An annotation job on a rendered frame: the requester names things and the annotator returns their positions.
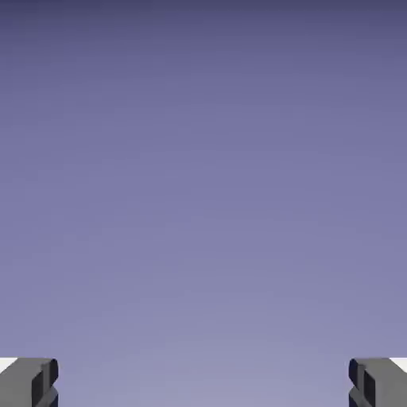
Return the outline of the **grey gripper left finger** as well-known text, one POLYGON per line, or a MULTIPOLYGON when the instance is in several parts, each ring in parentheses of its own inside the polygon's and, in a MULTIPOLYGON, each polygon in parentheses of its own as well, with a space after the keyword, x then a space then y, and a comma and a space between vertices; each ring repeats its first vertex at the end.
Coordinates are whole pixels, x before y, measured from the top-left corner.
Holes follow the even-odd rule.
POLYGON ((0 358, 0 407, 59 407, 56 359, 0 358))

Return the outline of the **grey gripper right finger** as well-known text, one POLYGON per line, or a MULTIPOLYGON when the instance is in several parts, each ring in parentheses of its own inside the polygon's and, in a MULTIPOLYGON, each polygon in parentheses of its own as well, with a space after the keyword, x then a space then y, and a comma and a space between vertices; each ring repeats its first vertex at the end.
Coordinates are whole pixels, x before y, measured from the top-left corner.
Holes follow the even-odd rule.
POLYGON ((407 407, 407 358, 352 358, 348 407, 407 407))

